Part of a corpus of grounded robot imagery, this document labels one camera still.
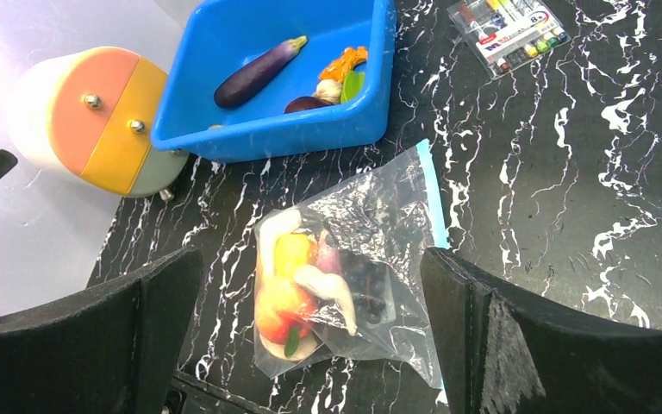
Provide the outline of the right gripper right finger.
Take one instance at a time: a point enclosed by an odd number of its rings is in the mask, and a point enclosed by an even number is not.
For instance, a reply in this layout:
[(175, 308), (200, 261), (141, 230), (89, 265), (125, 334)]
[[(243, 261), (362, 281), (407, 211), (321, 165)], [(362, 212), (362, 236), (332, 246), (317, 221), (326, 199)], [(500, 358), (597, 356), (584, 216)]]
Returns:
[(452, 413), (662, 413), (662, 330), (574, 310), (429, 248), (422, 286)]

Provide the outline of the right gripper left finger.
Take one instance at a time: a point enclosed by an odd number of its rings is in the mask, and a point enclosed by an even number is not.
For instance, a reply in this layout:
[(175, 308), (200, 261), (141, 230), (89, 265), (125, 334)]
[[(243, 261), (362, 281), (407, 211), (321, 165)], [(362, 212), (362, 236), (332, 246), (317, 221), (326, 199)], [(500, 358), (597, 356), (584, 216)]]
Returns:
[(181, 248), (0, 317), (0, 413), (159, 413), (203, 280)]

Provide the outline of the black grape bunch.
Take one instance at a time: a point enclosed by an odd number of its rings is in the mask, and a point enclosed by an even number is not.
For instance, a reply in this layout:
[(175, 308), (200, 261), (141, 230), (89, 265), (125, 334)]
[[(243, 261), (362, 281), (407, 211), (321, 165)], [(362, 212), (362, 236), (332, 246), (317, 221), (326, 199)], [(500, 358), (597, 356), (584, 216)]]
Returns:
[(364, 324), (391, 322), (395, 316), (390, 293), (392, 268), (387, 263), (345, 249), (340, 251), (340, 260), (342, 277)]

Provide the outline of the orange peach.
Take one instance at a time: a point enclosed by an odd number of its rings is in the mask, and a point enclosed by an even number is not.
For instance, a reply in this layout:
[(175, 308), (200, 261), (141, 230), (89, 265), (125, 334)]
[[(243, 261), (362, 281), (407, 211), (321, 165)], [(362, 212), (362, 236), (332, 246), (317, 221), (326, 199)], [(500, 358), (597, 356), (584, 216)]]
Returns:
[(315, 299), (294, 281), (269, 279), (255, 297), (255, 325), (264, 338), (285, 345), (292, 330), (300, 339), (309, 335), (316, 310)]

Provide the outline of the clear zip top bag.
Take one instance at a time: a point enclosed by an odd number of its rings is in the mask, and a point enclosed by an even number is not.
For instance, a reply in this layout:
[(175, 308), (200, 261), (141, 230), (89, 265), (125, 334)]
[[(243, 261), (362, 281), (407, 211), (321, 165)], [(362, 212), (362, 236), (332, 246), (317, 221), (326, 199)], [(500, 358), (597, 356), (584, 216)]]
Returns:
[(442, 388), (421, 276), (447, 246), (429, 140), (255, 226), (254, 363), (273, 378), (388, 359)]

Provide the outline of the white oyster mushroom toy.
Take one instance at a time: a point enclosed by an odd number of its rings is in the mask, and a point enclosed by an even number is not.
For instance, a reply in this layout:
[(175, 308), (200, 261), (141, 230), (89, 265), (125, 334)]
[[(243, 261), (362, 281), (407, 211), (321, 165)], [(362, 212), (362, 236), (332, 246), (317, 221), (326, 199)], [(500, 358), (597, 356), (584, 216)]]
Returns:
[(344, 318), (347, 333), (356, 336), (358, 324), (352, 292), (337, 273), (324, 273), (312, 265), (301, 265), (293, 273), (294, 281), (316, 298), (333, 301)]

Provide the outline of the round white brown slice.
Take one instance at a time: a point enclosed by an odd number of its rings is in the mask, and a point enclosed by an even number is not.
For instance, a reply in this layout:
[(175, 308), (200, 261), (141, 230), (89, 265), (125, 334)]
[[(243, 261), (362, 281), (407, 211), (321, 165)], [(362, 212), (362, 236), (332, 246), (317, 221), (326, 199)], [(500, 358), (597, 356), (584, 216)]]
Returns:
[(309, 358), (318, 348), (319, 342), (315, 336), (306, 336), (297, 342), (297, 345), (291, 346), (288, 344), (282, 345), (279, 343), (271, 342), (263, 335), (259, 335), (261, 345), (265, 348), (271, 356), (280, 359), (281, 361), (299, 362)]

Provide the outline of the dark red plum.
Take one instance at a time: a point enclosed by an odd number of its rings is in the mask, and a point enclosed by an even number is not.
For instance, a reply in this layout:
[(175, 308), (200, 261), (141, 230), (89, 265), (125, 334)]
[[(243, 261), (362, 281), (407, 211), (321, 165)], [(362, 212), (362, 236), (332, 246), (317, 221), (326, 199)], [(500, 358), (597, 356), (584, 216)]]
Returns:
[(315, 266), (323, 273), (342, 274), (339, 250), (327, 241), (326, 236), (321, 237), (318, 242)]

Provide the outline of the yellow bell pepper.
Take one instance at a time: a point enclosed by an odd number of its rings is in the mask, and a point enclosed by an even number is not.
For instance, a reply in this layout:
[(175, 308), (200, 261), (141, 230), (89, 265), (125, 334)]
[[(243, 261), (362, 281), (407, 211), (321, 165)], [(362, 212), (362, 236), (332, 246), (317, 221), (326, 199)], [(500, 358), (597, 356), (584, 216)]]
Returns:
[(281, 235), (273, 252), (274, 275), (290, 279), (297, 267), (315, 263), (317, 250), (317, 242), (312, 235)]

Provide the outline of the white garlic mushroom toy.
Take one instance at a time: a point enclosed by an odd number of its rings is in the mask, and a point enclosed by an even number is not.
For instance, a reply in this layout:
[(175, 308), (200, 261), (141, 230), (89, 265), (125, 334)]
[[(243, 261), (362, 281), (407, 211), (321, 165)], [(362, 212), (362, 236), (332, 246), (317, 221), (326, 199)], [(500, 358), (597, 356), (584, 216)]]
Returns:
[(302, 223), (299, 209), (275, 210), (264, 218), (258, 227), (257, 238), (257, 274), (260, 280), (274, 274), (274, 248), (278, 238), (291, 234)]

